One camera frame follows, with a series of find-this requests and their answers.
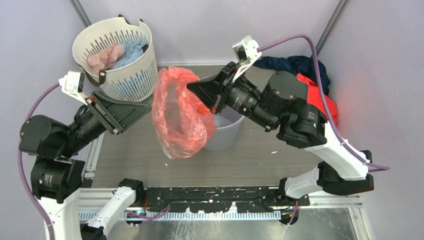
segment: navy clothing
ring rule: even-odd
[[[271,69],[277,72],[287,71],[293,75],[302,74],[308,79],[312,80],[314,83],[317,83],[317,77],[315,76],[315,68],[312,57],[307,56],[289,56],[288,58],[284,57],[274,57],[274,56],[263,56],[260,60],[257,60],[253,63],[253,66],[259,67],[261,69]],[[330,79],[327,76],[326,67],[320,61],[318,61],[319,73],[321,76],[322,90],[325,95],[328,95]]]

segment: wall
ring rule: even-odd
[[[306,33],[318,42],[339,0],[80,0],[90,20],[124,15],[149,25],[159,64],[227,63],[232,45],[251,35],[259,45]],[[267,56],[310,54],[304,40],[266,51]]]
[[[392,168],[361,196],[372,239],[424,234],[423,12],[418,0],[350,1],[319,56],[342,135]]]
[[[68,0],[2,1],[0,12],[0,239],[45,240],[42,218],[25,194],[18,174],[19,131],[40,94],[68,70],[78,70],[72,43],[84,27]],[[69,124],[80,105],[56,89],[35,113]],[[34,160],[23,156],[27,177]]]

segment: wood grain surface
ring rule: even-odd
[[[204,78],[217,74],[222,66],[185,68]],[[273,73],[251,67],[246,77],[262,90]],[[92,187],[117,187],[124,178],[141,180],[145,187],[278,186],[280,179],[306,173],[321,161],[286,145],[276,134],[246,118],[228,149],[212,152],[203,148],[190,158],[169,159],[149,113],[121,135],[105,134]]]

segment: clothing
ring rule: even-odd
[[[253,66],[261,69],[271,69],[275,71],[287,71],[293,75],[302,74],[308,79],[317,83],[317,77],[315,75],[314,62],[311,57],[307,56],[289,56],[284,57],[273,57],[263,56],[261,59],[253,63]],[[320,61],[318,61],[319,74],[321,77],[322,90],[325,95],[328,95],[330,79],[327,76],[326,67]]]
[[[298,73],[296,77],[297,79],[299,79],[300,82],[307,84],[307,100],[306,101],[309,104],[312,104],[315,107],[317,107],[321,112],[325,114],[325,116],[328,119],[329,116],[327,116],[326,110],[324,109],[324,105],[320,97],[320,89],[318,88],[318,85],[315,82],[313,82],[311,79],[307,78],[306,76],[300,73]],[[337,125],[339,123],[339,118],[338,118],[339,112],[337,111],[337,105],[328,96],[325,96],[325,101],[327,102],[327,106],[328,106],[328,109],[330,110],[331,117],[334,123]]]
[[[147,45],[147,39],[144,36],[138,40],[128,39],[125,42],[121,42],[121,45],[123,45],[125,52],[111,68],[112,70],[130,65],[139,59],[144,54],[143,47]]]
[[[123,53],[124,46],[114,42],[99,53],[90,56],[87,63],[92,67],[91,72],[94,75],[99,75],[101,70],[108,70],[112,68]]]

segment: pink cloth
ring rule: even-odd
[[[111,69],[124,52],[124,46],[115,42],[99,53],[90,56],[88,58],[88,64],[92,67],[92,73],[99,75],[100,70]]]

